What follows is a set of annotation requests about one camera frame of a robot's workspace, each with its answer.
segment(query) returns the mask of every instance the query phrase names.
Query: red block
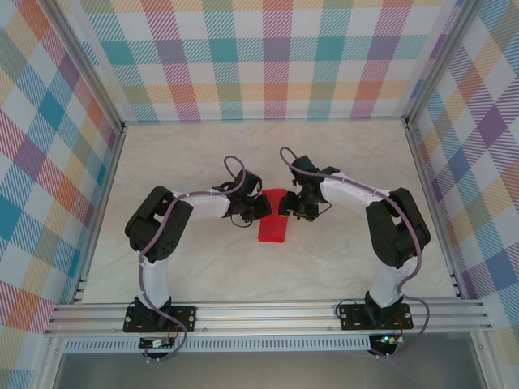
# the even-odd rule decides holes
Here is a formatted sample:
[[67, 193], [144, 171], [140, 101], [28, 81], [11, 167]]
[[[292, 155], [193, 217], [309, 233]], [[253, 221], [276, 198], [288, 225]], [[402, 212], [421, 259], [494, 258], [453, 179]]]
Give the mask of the red block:
[[279, 202], [286, 195], [286, 189], [263, 190], [267, 200], [272, 207], [272, 215], [266, 216], [259, 221], [258, 240], [260, 242], [283, 243], [285, 241], [286, 223], [288, 217], [279, 216]]

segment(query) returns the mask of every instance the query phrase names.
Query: aluminum rail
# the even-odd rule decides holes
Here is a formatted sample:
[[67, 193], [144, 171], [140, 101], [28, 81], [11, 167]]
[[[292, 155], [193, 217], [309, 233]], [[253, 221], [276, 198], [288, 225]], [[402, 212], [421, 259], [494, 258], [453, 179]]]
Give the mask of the aluminum rail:
[[[480, 300], [428, 298], [431, 320], [427, 332], [491, 331], [491, 322]], [[414, 329], [425, 320], [425, 309], [410, 305]], [[337, 301], [201, 302], [178, 303], [196, 306], [193, 336], [318, 335], [331, 333], [378, 334], [381, 330], [342, 331], [334, 308]], [[47, 336], [141, 336], [122, 331], [128, 304], [75, 304], [56, 306]], [[146, 336], [159, 336], [160, 333]]]

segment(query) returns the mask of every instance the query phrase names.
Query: gray floor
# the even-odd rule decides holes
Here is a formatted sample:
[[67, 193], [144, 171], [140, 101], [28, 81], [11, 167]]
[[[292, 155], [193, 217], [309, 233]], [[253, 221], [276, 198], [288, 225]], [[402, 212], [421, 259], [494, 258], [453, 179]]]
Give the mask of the gray floor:
[[54, 389], [478, 389], [469, 334], [425, 335], [408, 353], [376, 361], [366, 352], [184, 353], [161, 365], [139, 354], [65, 354]]

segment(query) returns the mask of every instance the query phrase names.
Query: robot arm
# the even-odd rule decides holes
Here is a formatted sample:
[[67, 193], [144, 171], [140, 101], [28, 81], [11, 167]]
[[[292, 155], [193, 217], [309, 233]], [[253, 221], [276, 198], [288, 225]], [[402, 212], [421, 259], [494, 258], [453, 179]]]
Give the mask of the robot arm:
[[[383, 264], [376, 275], [375, 283], [366, 293], [365, 310], [373, 324], [381, 325], [401, 304], [402, 295], [398, 285], [416, 268], [416, 249], [410, 231], [397, 219], [398, 214], [388, 202], [349, 183], [351, 179], [338, 169], [327, 167], [319, 171], [307, 156], [297, 158], [292, 165], [307, 172], [348, 179], [338, 181], [306, 176], [291, 170], [294, 184], [300, 190], [297, 194], [289, 192], [281, 200], [279, 213], [288, 216], [292, 212], [298, 219], [313, 221], [320, 214], [320, 203], [339, 203], [367, 216], [371, 244]], [[403, 188], [392, 192], [376, 192], [388, 196], [398, 204], [413, 226], [420, 248], [423, 249], [431, 240], [431, 235], [411, 193]]]
[[[231, 190], [236, 187], [242, 180], [242, 171], [233, 182], [226, 182], [209, 190], [211, 194], [188, 197], [174, 205], [162, 234], [145, 254], [146, 260], [143, 263], [144, 288], [154, 306], [162, 307], [170, 300], [167, 259], [176, 249], [189, 220], [240, 215], [243, 221], [252, 222], [272, 213], [266, 196], [260, 194], [261, 179], [248, 171], [245, 174], [242, 187], [232, 194], [224, 195], [221, 192], [225, 188]], [[133, 250], [141, 251], [152, 240], [161, 224], [158, 219], [179, 195], [163, 186], [152, 190], [125, 228]], [[138, 299], [147, 308], [152, 308], [142, 298], [142, 293]]]

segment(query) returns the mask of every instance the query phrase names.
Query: colorful checkered panel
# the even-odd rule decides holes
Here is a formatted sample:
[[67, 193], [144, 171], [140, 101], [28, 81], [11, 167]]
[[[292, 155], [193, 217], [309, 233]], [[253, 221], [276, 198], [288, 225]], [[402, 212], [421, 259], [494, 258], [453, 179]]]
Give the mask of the colorful checkered panel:
[[426, 61], [425, 66], [423, 67], [422, 73], [418, 79], [418, 82], [414, 85], [413, 92], [411, 93], [411, 97], [407, 101], [407, 105], [405, 106], [404, 113], [402, 116], [409, 116], [410, 110], [413, 107], [414, 102], [416, 101], [416, 97], [422, 90], [423, 83], [431, 73], [431, 69], [436, 63], [436, 59], [438, 58], [438, 54], [440, 54], [442, 48], [447, 42], [448, 35], [452, 31], [454, 25], [456, 24], [458, 17], [460, 16], [461, 9], [465, 5], [466, 0], [457, 0], [456, 4], [451, 10], [450, 15], [448, 16], [447, 22], [444, 25], [444, 28], [441, 31], [440, 37], [435, 43], [433, 50], [431, 51], [429, 58]]
[[462, 1], [60, 3], [122, 115], [155, 122], [400, 117]]
[[464, 284], [519, 387], [519, 1], [485, 2], [416, 135]]
[[0, 387], [29, 384], [88, 240], [116, 131], [36, 0], [0, 6]]

